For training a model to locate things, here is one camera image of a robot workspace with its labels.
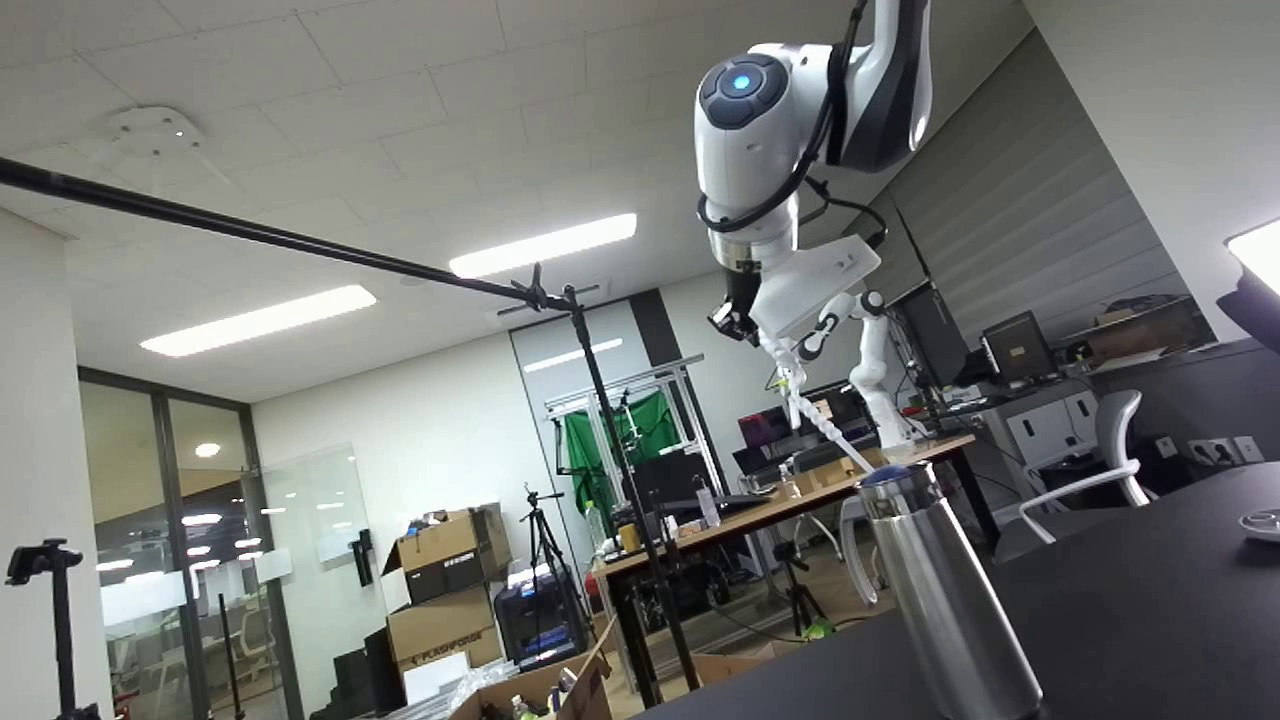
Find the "ceiling light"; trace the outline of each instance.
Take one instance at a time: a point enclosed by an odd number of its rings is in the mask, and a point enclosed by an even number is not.
[[[108,574],[108,570],[125,570],[125,569],[134,569],[134,561],[125,555],[125,561],[104,561],[104,565],[96,565],[96,570],[102,574]]]
[[[617,353],[617,349],[623,349],[622,335],[594,342],[596,357],[599,353]],[[523,363],[523,377],[556,368],[556,363],[571,363],[571,358],[586,358],[586,353],[577,349],[577,353],[566,353],[566,357],[550,357],[550,358]]]
[[[225,452],[220,444],[197,444],[197,455],[201,459],[208,459],[208,455],[215,455],[215,452]]]
[[[220,524],[220,520],[225,520],[220,511],[184,517],[190,526],[203,526],[203,524]]]
[[[333,319],[333,314],[350,314],[350,310],[359,310],[359,306],[371,306],[371,303],[375,303],[375,295],[368,287],[346,285],[346,287],[333,287],[333,292],[315,292],[315,295],[268,303],[268,306],[255,306],[255,310],[225,314],[225,319],[214,319],[214,324],[193,324],[193,327],[180,327],[180,330],[164,330],[164,335],[146,340],[146,349],[160,353],[160,357],[197,357],[197,353],[243,342],[243,340],[255,340],[255,335],[275,335],[275,330],[290,330],[290,327],[303,327],[303,324],[320,324],[320,319]]]
[[[1280,292],[1280,221],[1260,222],[1228,240],[1228,252],[1260,277],[1274,292]]]
[[[485,249],[485,252],[465,252],[465,256],[451,256],[447,266],[456,277],[498,277],[498,271],[512,271],[512,266],[544,262],[544,260],[556,260],[556,256],[590,252],[590,249],[599,249],[599,244],[622,244],[622,240],[633,240],[633,234],[635,234],[635,210],[623,210],[623,217],[603,217],[603,221],[594,221],[594,222],[571,222],[571,229],[560,229],[560,231],[498,244],[498,249]]]

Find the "glass wall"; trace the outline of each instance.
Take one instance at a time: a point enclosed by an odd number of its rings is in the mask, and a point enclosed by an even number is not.
[[[96,373],[80,404],[116,708],[301,714],[250,407]]]

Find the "table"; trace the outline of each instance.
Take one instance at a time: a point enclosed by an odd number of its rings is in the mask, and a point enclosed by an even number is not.
[[[1280,505],[1280,462],[1232,466],[994,570],[1043,678],[1043,720],[1206,720],[1280,708],[1280,546],[1236,517]],[[942,720],[902,615],[648,713]]]
[[[986,541],[990,546],[996,546],[999,541],[999,526],[994,520],[994,506],[965,459],[965,448],[974,444],[975,437],[944,437],[944,438],[926,438],[918,444],[918,459],[947,459],[955,466],[955,478],[986,526]],[[845,466],[835,478],[824,478],[820,488],[805,493],[800,499],[768,499],[761,506],[747,506],[747,511],[734,511],[722,520],[722,526],[703,526],[703,531],[688,531],[676,541],[676,550],[701,550],[701,546],[711,546],[711,543],[727,543],[745,531],[757,531],[757,526],[768,526],[776,520],[789,520],[789,517],[800,517],[800,511],[812,511],[820,505],[833,505],[842,497],[851,497],[859,482],[859,471],[858,466]],[[635,620],[635,603],[633,603],[633,582],[648,574],[648,555],[635,550],[635,555],[623,555],[617,565],[603,565],[603,582],[609,582],[609,600],[611,600],[611,610],[617,610],[617,622],[623,633],[623,643],[629,643],[629,661],[633,661],[633,676],[635,676],[635,693],[644,700],[644,708],[659,703],[659,684],[657,684],[657,671],[652,671],[652,657],[648,657],[648,638],[644,638],[644,627]]]

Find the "ceiling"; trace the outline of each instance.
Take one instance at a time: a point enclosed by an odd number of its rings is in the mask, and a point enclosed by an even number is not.
[[[847,0],[0,0],[0,152],[419,262],[609,210],[633,244],[550,262],[629,295],[711,271],[694,221],[696,74],[757,40],[833,40]],[[935,0],[935,115],[1028,30],[1022,0]],[[108,134],[171,104],[203,148]],[[847,175],[872,194],[883,175]],[[451,349],[519,314],[333,260],[227,244],[0,189],[67,244],[80,363],[290,396]],[[271,340],[160,358],[146,335],[359,278],[381,303]]]

